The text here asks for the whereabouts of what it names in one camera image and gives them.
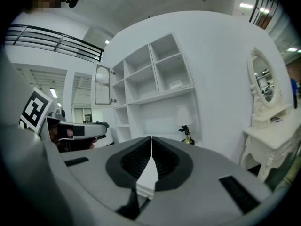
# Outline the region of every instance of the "white vanity table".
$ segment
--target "white vanity table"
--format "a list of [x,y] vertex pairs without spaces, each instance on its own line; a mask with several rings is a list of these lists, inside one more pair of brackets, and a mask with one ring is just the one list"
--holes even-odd
[[[274,89],[271,101],[266,101],[260,85],[268,78],[255,76],[266,66],[270,71],[270,81],[273,81]],[[246,167],[248,155],[260,165],[258,179],[264,182],[272,168],[282,165],[287,155],[301,142],[301,109],[291,110],[290,105],[283,102],[281,90],[272,65],[261,51],[254,48],[248,61],[248,70],[251,79],[251,90],[254,96],[252,126],[245,129],[248,135],[246,149],[241,157],[241,166]],[[281,118],[280,122],[271,122],[271,118]]]

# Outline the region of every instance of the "desk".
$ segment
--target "desk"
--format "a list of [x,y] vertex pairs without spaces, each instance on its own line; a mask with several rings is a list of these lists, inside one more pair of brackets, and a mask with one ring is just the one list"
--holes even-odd
[[271,122],[265,129],[249,127],[244,130],[248,135],[246,149],[240,165],[245,168],[248,155],[261,165],[258,179],[264,182],[272,168],[281,166],[285,158],[301,142],[301,108],[292,109],[283,121]]

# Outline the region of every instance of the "railing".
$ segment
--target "railing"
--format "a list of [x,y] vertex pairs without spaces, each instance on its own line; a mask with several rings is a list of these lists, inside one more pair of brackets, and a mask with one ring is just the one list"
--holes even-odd
[[266,29],[272,17],[274,16],[279,5],[278,0],[256,0],[252,15],[249,22],[255,24],[256,26]]
[[91,62],[101,62],[104,52],[102,48],[61,32],[21,24],[8,28],[4,44],[46,49]]

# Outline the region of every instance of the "white shelving unit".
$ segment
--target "white shelving unit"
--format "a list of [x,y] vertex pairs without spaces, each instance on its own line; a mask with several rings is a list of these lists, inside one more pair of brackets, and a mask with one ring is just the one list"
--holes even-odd
[[194,84],[172,34],[136,50],[113,71],[111,98],[117,99],[113,105],[119,142],[152,134],[184,139],[175,125],[176,107],[192,105],[196,113]]
[[115,120],[118,127],[129,127],[127,105],[115,108]]
[[156,62],[155,68],[159,91],[161,93],[193,84],[190,72],[181,53],[159,60]]
[[129,141],[132,139],[129,127],[117,127],[117,136],[119,143]]
[[152,65],[149,45],[145,45],[129,55],[124,61],[125,77]]
[[115,106],[124,105],[126,103],[126,91],[125,91],[124,79],[120,80],[119,82],[113,85],[113,88],[111,90],[111,98],[117,100]]
[[180,53],[172,34],[164,36],[150,44],[154,62]]
[[127,103],[158,95],[153,65],[147,66],[126,78]]
[[116,73],[115,74],[116,79],[114,83],[117,83],[118,81],[124,79],[123,60],[113,67],[113,71]]

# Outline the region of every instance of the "gray plastic surface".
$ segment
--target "gray plastic surface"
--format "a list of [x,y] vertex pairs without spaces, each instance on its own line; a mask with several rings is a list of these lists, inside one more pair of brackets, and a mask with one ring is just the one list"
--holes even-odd
[[107,160],[115,153],[132,146],[144,138],[137,138],[118,145],[62,153],[64,161],[87,157],[89,161],[68,167],[78,182],[90,192],[97,200],[112,210],[117,210],[127,204],[131,189],[118,187],[107,174],[105,165]]
[[243,214],[219,181],[219,178],[229,175],[259,202],[271,194],[268,187],[254,175],[219,153],[170,139],[160,139],[188,153],[194,168],[181,187],[155,192],[154,199],[136,219],[138,222],[213,226],[237,219]]

